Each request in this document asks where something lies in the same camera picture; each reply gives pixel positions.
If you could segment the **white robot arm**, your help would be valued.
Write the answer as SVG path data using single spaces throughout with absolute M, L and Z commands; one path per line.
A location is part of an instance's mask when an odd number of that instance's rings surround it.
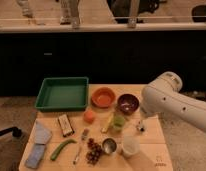
M 182 86 L 182 79 L 174 72 L 159 75 L 142 89 L 140 113 L 144 118 L 174 114 L 206 132 L 206 102 L 180 94 Z

